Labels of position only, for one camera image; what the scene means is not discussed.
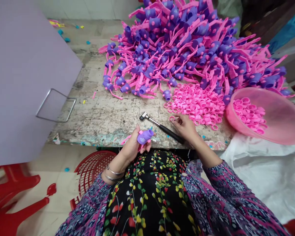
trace metal hammer head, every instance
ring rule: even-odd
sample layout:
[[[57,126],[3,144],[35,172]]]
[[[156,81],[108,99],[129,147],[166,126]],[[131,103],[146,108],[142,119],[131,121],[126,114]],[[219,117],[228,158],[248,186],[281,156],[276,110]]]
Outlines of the metal hammer head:
[[[142,115],[140,116],[140,120],[144,120],[144,118],[147,118],[148,119],[147,112],[143,112]]]

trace metal handle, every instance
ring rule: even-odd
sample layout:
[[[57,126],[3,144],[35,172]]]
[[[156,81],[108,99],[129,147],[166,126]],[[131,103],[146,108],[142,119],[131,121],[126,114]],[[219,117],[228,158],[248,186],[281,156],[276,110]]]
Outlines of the metal handle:
[[[41,117],[41,116],[38,115],[39,112],[40,112],[40,110],[42,109],[42,107],[43,107],[45,101],[47,100],[47,98],[48,98],[50,92],[51,92],[52,90],[56,91],[57,93],[61,94],[61,95],[64,96],[64,97],[66,97],[67,99],[74,99],[74,101],[73,101],[73,105],[72,105],[71,110],[70,110],[70,112],[69,112],[69,115],[68,115],[68,117],[67,117],[67,119],[66,119],[65,121],[52,120],[52,119],[48,119],[48,118]],[[72,110],[73,110],[73,107],[74,107],[74,105],[75,105],[75,102],[76,102],[76,98],[70,98],[70,97],[64,95],[63,93],[59,92],[58,90],[51,88],[51,89],[48,91],[48,93],[47,93],[45,99],[43,100],[42,104],[40,105],[40,107],[39,107],[39,109],[38,109],[38,111],[37,111],[37,113],[36,113],[36,117],[38,117],[38,118],[40,118],[40,119],[44,119],[44,120],[54,121],[54,122],[57,122],[57,123],[66,123],[66,122],[69,120],[69,117],[70,117],[70,115],[71,115],[71,112],[72,112]]]

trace hammer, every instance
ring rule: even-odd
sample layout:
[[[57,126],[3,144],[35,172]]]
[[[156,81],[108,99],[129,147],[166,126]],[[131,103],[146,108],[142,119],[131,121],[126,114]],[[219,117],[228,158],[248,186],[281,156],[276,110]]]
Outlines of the hammer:
[[[142,121],[142,120],[144,120],[144,118],[146,118],[149,121],[151,121],[152,123],[156,124],[162,131],[164,131],[166,134],[168,134],[171,137],[173,137],[174,139],[176,139],[179,143],[184,144],[185,140],[182,137],[178,136],[173,131],[166,128],[164,125],[157,123],[155,120],[153,120],[151,117],[149,117],[146,112],[143,112],[143,114],[140,116],[140,120]]]

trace pink bowl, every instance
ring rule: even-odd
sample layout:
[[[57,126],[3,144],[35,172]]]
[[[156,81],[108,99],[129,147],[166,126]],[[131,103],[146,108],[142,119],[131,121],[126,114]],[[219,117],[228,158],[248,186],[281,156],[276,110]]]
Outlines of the pink bowl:
[[[264,119],[268,129],[259,135],[245,125],[236,115],[233,101],[247,97],[251,104],[265,109]],[[295,144],[295,105],[285,97],[262,88],[242,88],[231,97],[226,108],[229,123],[239,132],[247,136],[262,138],[284,145]]]

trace woman's right hand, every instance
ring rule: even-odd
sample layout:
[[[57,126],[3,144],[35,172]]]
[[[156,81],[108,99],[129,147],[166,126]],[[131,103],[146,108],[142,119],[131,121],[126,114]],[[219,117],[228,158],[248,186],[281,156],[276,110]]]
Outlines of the woman's right hand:
[[[172,121],[172,124],[175,126],[181,136],[192,145],[195,141],[199,141],[200,137],[196,131],[196,126],[189,119],[189,117],[187,115],[179,114],[176,114],[175,116],[178,117],[178,119]]]

